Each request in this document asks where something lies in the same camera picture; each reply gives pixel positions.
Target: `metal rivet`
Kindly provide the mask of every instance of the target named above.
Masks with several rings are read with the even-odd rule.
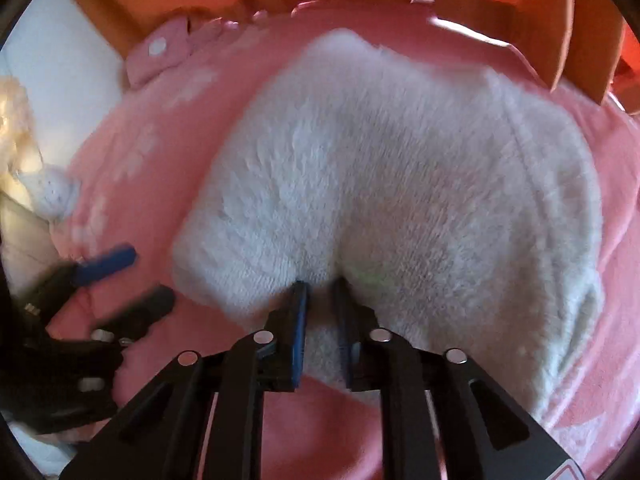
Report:
[[[109,332],[108,330],[103,330],[101,328],[97,328],[93,332],[91,332],[91,339],[94,341],[104,341],[105,343],[110,343],[113,341],[114,335],[113,332]]]
[[[266,345],[273,341],[273,334],[268,330],[260,330],[260,332],[254,334],[254,341],[257,342],[258,345]]]
[[[149,43],[149,55],[150,56],[160,56],[166,50],[166,39],[165,38],[156,38],[151,43]]]
[[[181,366],[191,366],[198,362],[198,354],[196,352],[187,350],[186,352],[182,352],[178,355],[178,363]]]
[[[33,306],[31,303],[27,303],[24,306],[24,309],[29,313],[29,314],[33,314],[34,316],[39,316],[40,315],[40,309],[37,306]]]
[[[104,379],[100,377],[83,377],[78,381],[78,390],[81,392],[98,392],[104,388]]]
[[[373,339],[373,341],[386,343],[387,341],[391,341],[391,332],[386,328],[374,328],[369,332],[369,337]]]
[[[254,12],[254,15],[252,16],[252,20],[254,20],[254,22],[261,22],[265,19],[267,19],[269,17],[269,13],[262,9],[262,10],[258,10],[258,12]]]
[[[447,350],[446,357],[447,361],[455,365],[466,363],[466,354],[460,348],[452,348],[451,350]]]

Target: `pink bedsheet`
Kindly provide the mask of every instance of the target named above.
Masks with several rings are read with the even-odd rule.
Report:
[[[259,27],[232,28],[192,41],[193,53],[130,92],[85,142],[70,172],[82,179],[72,217],[54,230],[63,256],[108,250],[121,242],[140,254],[132,270],[83,292],[54,320],[60,337],[86,337],[89,325],[155,282],[168,285],[171,244],[231,125],[252,95],[310,40],[333,28],[415,60],[492,65],[548,96],[508,48],[431,25],[428,6],[306,8]],[[600,271],[607,301],[593,339],[543,422],[596,478],[615,457],[640,408],[640,182],[638,128],[611,103],[598,107],[567,84],[551,100],[584,131],[600,175],[604,232]],[[212,306],[178,297],[174,313],[126,351],[116,378],[129,400],[178,352],[228,349],[242,331]],[[295,395],[267,394],[265,479],[381,478],[379,411],[305,378]]]

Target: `silver screw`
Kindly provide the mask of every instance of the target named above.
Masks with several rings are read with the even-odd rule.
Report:
[[[447,353],[445,355],[447,357],[447,361],[455,365],[466,363],[466,354],[460,348],[452,348],[451,350],[447,350]]]
[[[34,316],[39,316],[40,315],[40,309],[37,306],[33,306],[31,303],[27,303],[24,306],[24,309],[29,313],[29,314],[33,314]]]
[[[78,381],[78,390],[85,392],[98,392],[104,388],[104,379],[100,377],[83,377]]]
[[[386,343],[391,341],[391,332],[386,328],[374,328],[371,332],[369,332],[369,337],[373,339],[373,341],[377,341],[379,343]]]
[[[93,339],[94,341],[104,341],[105,343],[110,343],[111,341],[113,341],[114,337],[115,336],[113,335],[113,332],[109,332],[108,330],[103,330],[101,328],[98,328],[91,332],[91,339]]]
[[[180,366],[191,366],[198,361],[198,354],[191,350],[187,350],[186,352],[182,352],[178,355],[178,363]]]
[[[273,341],[273,334],[268,330],[260,330],[260,332],[254,334],[254,341],[257,342],[258,345],[266,345]]]

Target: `white plush toy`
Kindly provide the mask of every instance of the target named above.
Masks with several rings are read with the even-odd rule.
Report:
[[[51,222],[69,216],[80,195],[80,183],[69,178],[61,168],[45,165],[33,173],[14,173],[29,191],[33,212]]]

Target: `white fleece material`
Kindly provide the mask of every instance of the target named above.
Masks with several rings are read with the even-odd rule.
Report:
[[[561,108],[482,66],[417,64],[335,30],[263,88],[174,245],[175,285],[259,329],[315,286],[305,372],[341,383],[326,286],[465,349],[534,416],[602,304],[593,161]]]

